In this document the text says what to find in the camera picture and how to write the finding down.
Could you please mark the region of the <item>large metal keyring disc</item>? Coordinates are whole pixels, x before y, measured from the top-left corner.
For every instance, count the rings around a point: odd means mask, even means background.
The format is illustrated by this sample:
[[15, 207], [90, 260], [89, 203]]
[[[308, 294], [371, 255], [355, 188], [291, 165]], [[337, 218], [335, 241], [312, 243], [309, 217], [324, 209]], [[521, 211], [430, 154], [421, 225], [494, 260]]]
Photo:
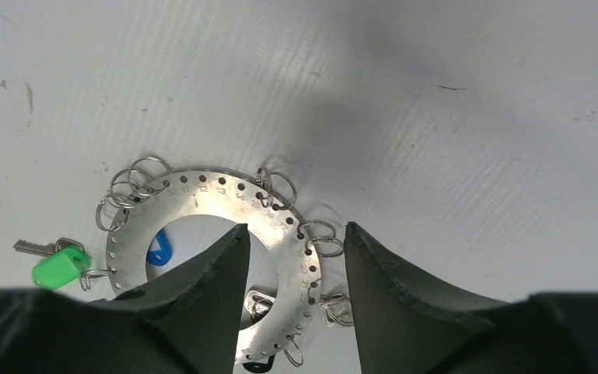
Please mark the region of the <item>large metal keyring disc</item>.
[[341, 256], [343, 242], [328, 221], [303, 218], [296, 196], [274, 189], [278, 171], [262, 166], [246, 175], [217, 166], [161, 167], [156, 176], [142, 160], [135, 161], [114, 175], [97, 204], [95, 221], [107, 233], [106, 263], [116, 295], [148, 281], [142, 256], [159, 230], [185, 217], [217, 217], [246, 224], [270, 254], [277, 275], [273, 307], [263, 317], [249, 314], [251, 325], [238, 334], [236, 363], [284, 354], [299, 367], [304, 356], [298, 341], [316, 316], [330, 327], [353, 326], [349, 297], [322, 293], [321, 262]]

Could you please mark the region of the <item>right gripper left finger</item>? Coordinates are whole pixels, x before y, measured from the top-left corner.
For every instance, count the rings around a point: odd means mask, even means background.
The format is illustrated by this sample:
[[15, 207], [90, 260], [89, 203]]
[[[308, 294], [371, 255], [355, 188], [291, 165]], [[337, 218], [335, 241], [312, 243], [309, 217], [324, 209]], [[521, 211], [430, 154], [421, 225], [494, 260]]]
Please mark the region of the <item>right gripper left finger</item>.
[[111, 300], [0, 288], [0, 373], [230, 373], [250, 248], [238, 224]]

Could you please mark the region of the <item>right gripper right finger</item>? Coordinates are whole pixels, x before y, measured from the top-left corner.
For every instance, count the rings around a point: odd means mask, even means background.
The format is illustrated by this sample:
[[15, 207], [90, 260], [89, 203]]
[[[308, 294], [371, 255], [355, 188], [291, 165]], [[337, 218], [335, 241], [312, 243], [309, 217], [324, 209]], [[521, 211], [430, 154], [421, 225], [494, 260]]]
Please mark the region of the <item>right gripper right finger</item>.
[[598, 293], [503, 302], [458, 288], [346, 226], [364, 373], [598, 373]]

